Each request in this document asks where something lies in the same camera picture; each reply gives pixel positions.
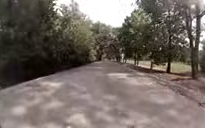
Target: grass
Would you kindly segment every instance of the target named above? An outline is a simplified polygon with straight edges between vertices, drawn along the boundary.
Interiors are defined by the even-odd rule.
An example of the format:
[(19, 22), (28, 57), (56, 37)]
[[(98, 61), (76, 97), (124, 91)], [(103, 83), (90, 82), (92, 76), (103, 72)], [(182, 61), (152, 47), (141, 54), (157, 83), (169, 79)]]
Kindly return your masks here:
[[(140, 61), (139, 66), (150, 68), (150, 61)], [(154, 69), (156, 70), (162, 70), (166, 71), (167, 66), (166, 65), (154, 65)], [(173, 73), (188, 73), (191, 72), (190, 65), (181, 63), (181, 62), (173, 62), (171, 65), (171, 72)]]

